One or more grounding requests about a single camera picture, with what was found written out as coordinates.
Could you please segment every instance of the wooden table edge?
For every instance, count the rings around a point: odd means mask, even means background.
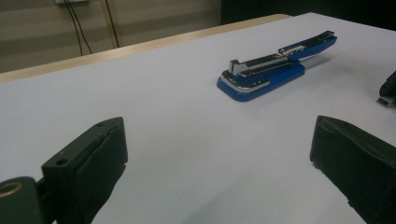
[[[240,30],[256,25],[265,24],[272,21],[280,21],[289,18],[289,15],[275,14],[271,16],[261,17],[258,19],[240,21],[236,23],[216,26],[204,30],[194,31],[182,35],[173,35],[161,39],[151,40],[148,42],[135,44],[127,47],[122,47],[119,49],[110,49],[91,55],[86,55],[82,57],[67,59],[55,63],[46,63],[34,67],[23,68],[20,70],[5,72],[0,74],[0,83],[9,82],[12,80],[17,80],[26,77],[34,77],[42,74],[47,74],[54,71],[59,71],[71,67],[82,66],[89,63],[98,63],[110,59],[116,59],[130,54],[135,54],[138,52],[143,52],[151,49],[157,49],[169,45],[174,45],[177,43],[182,43],[206,36],[223,34],[235,30]]]

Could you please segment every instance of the stapler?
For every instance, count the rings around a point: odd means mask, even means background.
[[[43,177],[0,183],[0,223],[90,224],[125,170],[122,117],[96,123],[45,162]]]
[[[385,106],[396,105],[396,72],[379,89],[378,102]]]
[[[334,32],[326,31],[279,49],[275,54],[244,63],[232,60],[217,86],[236,101],[252,100],[303,75],[305,67],[299,60],[322,52],[336,40]]]
[[[365,223],[396,223],[396,147],[346,121],[318,116],[309,159]]]

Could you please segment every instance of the white tabletop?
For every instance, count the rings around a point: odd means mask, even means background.
[[[247,103],[216,87],[254,59],[334,31],[305,75]],[[396,33],[318,14],[0,84],[0,181],[28,175],[94,123],[123,117],[130,160],[93,223],[346,223],[363,220],[312,166],[318,115],[396,146],[376,102]]]

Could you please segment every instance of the black cable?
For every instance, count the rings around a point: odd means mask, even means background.
[[[70,7],[69,7],[69,5],[67,4],[66,0],[64,0],[64,3],[66,4],[67,10],[69,11],[69,14],[70,14],[70,17],[72,18],[72,21],[73,21],[73,23],[74,23],[74,25],[75,25],[76,35],[77,35],[78,44],[79,44],[79,52],[81,53],[81,56],[82,56],[81,41],[79,40],[79,35],[78,35],[78,30],[77,30],[76,22],[75,22],[75,20],[74,20],[73,14],[72,14],[72,12],[70,11]]]
[[[111,22],[111,28],[113,30],[114,38],[116,39],[116,45],[117,45],[117,48],[119,48],[120,42],[119,42],[119,38],[117,37],[116,27],[114,26],[114,21],[113,21],[113,16],[111,15],[110,6],[108,5],[107,0],[105,0],[105,2],[106,2],[108,17],[110,18],[110,22]]]
[[[72,9],[73,14],[74,14],[75,17],[76,17],[77,24],[78,24],[78,26],[79,26],[79,30],[81,31],[82,38],[84,39],[85,44],[87,45],[88,49],[90,50],[90,53],[92,53],[91,48],[90,48],[90,45],[88,44],[88,41],[87,41],[87,39],[85,38],[84,32],[82,31],[81,24],[79,23],[77,14],[76,14],[76,12],[74,11],[73,6],[70,4],[70,1],[69,1],[69,0],[66,0],[66,1],[67,1],[67,3],[69,4],[70,8]]]

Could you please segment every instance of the black object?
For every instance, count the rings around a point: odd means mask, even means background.
[[[274,14],[298,16],[308,12],[396,31],[392,2],[373,0],[222,0],[220,24]]]
[[[396,105],[396,72],[379,89],[378,102],[386,106]]]
[[[0,183],[0,223],[91,223],[128,161],[122,118],[92,126],[42,165],[44,177]]]
[[[318,116],[310,160],[367,223],[396,223],[396,147],[340,119]]]

